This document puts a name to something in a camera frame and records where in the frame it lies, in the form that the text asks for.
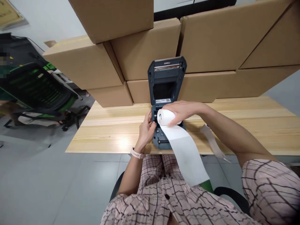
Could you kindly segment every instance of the wristwatch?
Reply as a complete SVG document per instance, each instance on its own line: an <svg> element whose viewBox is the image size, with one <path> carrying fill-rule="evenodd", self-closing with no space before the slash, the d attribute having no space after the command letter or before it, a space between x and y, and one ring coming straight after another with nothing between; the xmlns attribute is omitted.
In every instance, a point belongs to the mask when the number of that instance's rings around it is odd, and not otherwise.
<svg viewBox="0 0 300 225"><path fill-rule="evenodd" d="M144 153L137 153L134 148L131 149L130 154L132 154L134 157L138 158L138 159L143 159L145 158L145 154Z"/></svg>

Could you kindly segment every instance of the printer label sticker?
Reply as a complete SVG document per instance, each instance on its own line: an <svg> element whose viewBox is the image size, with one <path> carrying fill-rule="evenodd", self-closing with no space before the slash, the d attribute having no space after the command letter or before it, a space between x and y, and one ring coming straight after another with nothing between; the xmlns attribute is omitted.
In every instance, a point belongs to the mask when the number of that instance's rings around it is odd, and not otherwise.
<svg viewBox="0 0 300 225"><path fill-rule="evenodd" d="M170 103L170 102L171 102L170 98L155 100L155 103Z"/></svg>

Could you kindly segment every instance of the wooden desk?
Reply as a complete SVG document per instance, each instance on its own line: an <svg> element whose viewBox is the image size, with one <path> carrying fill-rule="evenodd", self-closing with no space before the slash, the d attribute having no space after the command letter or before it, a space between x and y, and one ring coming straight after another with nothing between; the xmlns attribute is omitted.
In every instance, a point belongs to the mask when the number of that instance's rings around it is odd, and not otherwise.
<svg viewBox="0 0 300 225"><path fill-rule="evenodd" d="M210 107L249 130L274 155L300 155L300 118L267 96L216 99ZM102 108L94 103L69 147L67 153L130 153L135 145L139 125L150 104ZM212 154L205 136L199 131L204 121L192 116L184 121L201 154ZM218 139L225 154L232 152ZM152 142L148 154L173 154L159 151Z"/></svg>

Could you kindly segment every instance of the open printer lid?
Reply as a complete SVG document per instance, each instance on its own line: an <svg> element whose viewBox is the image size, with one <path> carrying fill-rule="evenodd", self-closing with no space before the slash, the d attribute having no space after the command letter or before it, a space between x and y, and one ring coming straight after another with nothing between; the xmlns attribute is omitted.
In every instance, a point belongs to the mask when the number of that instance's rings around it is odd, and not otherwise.
<svg viewBox="0 0 300 225"><path fill-rule="evenodd" d="M183 56L151 63L148 69L151 105L177 101L186 69Z"/></svg>

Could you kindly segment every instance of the plaid sleeve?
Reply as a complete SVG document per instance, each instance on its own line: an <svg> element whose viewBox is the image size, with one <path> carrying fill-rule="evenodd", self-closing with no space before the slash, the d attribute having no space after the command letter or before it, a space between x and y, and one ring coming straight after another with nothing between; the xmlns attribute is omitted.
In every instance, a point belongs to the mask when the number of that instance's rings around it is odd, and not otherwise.
<svg viewBox="0 0 300 225"><path fill-rule="evenodd" d="M106 207L106 210L103 213L102 219L101 219L101 225L111 225L115 224L116 220L116 213L117 208L121 207L125 204L125 199L127 198L127 195L125 194L119 194L117 195Z"/></svg>
<svg viewBox="0 0 300 225"><path fill-rule="evenodd" d="M250 160L242 183L250 214L261 224L288 224L299 213L300 179L283 163Z"/></svg>

